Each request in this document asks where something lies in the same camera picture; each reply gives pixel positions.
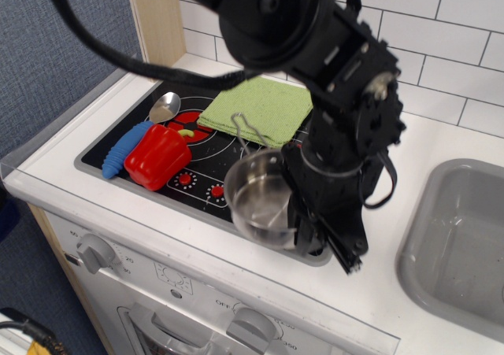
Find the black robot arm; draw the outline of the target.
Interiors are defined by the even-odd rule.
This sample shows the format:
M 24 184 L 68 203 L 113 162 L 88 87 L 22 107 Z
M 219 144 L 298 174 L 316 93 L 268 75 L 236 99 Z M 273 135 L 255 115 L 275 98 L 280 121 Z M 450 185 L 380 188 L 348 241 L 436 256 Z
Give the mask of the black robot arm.
M 219 17 L 229 53 L 248 71 L 284 72 L 306 86 L 313 111 L 300 146 L 282 147 L 295 247 L 329 247 L 346 272 L 368 243 L 361 212 L 405 129 L 399 69 L 358 21 L 360 0 L 195 0 Z

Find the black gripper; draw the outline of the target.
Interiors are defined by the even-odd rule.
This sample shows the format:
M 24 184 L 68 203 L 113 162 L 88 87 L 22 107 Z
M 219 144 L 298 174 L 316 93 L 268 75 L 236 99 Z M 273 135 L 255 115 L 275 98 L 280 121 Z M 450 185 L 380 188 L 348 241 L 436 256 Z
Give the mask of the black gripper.
M 358 178 L 314 171 L 293 143 L 284 145 L 281 154 L 282 173 L 291 188 L 287 224 L 295 230 L 295 252 L 305 256 L 329 248 L 345 273 L 356 272 L 369 248 Z

